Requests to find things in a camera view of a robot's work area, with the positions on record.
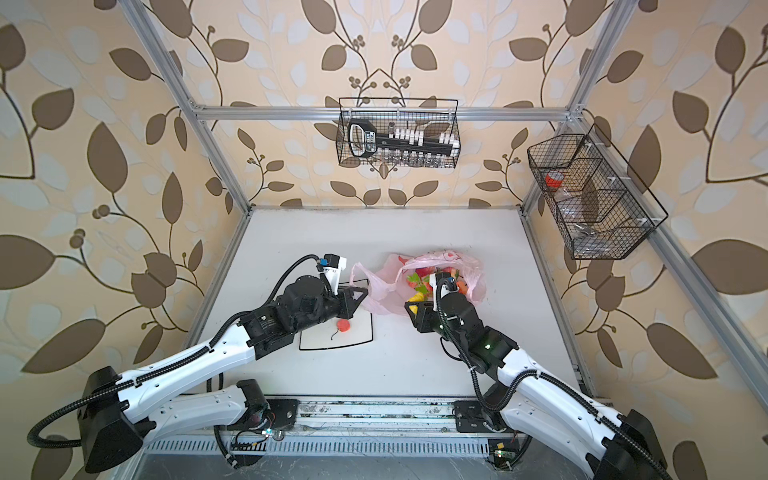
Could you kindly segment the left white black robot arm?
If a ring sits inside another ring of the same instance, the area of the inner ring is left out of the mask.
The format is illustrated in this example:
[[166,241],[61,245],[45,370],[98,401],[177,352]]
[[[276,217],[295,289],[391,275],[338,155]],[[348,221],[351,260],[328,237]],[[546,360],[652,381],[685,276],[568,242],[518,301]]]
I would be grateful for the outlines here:
[[91,374],[83,396],[38,421],[28,443],[79,447],[85,471],[100,473],[165,436],[211,427],[221,453],[236,465],[222,430],[271,434],[277,414],[254,379],[206,393],[191,388],[292,344],[309,328],[351,319],[368,295],[365,287],[341,282],[345,258],[307,254],[300,260],[313,262],[316,275],[292,283],[280,278],[261,306],[233,314],[210,339],[139,369],[119,374],[104,367]]

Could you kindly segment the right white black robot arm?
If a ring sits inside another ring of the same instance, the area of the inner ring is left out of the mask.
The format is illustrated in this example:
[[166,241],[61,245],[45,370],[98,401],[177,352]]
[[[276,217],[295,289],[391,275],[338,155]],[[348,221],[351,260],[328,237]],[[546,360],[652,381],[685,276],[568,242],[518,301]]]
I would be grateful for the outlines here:
[[429,301],[405,310],[421,333],[457,350],[481,409],[543,443],[592,479],[667,479],[668,463],[651,422],[622,414],[572,388],[514,340],[487,326],[457,281],[439,273]]

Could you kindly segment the pink plastic bag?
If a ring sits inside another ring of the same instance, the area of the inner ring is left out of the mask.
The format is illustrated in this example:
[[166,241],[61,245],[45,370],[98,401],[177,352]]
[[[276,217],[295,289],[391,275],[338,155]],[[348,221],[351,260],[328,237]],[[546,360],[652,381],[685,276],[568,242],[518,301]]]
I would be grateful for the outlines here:
[[368,312],[405,317],[407,301],[433,298],[438,273],[453,277],[459,291],[473,304],[479,304],[484,299],[487,288],[483,264],[468,254],[453,250],[435,251],[417,257],[391,254],[376,272],[356,263],[351,269],[350,282],[367,281],[368,295],[362,306]]

